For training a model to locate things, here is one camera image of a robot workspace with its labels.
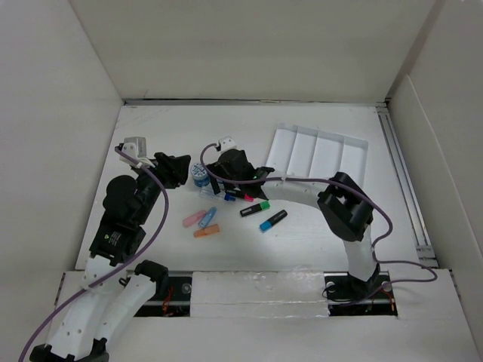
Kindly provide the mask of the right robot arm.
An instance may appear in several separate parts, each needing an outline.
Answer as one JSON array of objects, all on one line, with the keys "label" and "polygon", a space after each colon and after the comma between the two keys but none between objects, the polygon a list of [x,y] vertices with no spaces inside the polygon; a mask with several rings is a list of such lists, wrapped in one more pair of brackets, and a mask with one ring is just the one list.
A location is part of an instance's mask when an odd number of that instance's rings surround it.
[{"label": "right robot arm", "polygon": [[308,179],[272,167],[255,168],[245,151],[238,149],[222,152],[217,161],[203,166],[213,184],[220,181],[226,188],[237,188],[252,198],[290,201],[320,210],[346,251],[348,276],[342,288],[352,299],[375,290],[380,266],[371,246],[374,208],[348,174],[337,172],[330,179]]}]

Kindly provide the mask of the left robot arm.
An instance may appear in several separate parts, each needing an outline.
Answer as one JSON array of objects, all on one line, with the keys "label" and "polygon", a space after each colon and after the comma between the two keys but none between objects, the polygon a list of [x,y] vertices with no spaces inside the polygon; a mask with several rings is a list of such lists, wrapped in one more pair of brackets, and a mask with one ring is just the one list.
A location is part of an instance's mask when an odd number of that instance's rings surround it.
[{"label": "left robot arm", "polygon": [[122,272],[149,247],[143,242],[143,225],[160,195],[186,183],[191,158],[162,152],[152,159],[120,155],[137,176],[109,182],[81,286],[45,320],[49,324],[66,309],[57,331],[43,344],[27,344],[20,360],[107,361],[112,345],[145,302],[169,292],[168,268],[156,262],[143,260],[126,278]]}]

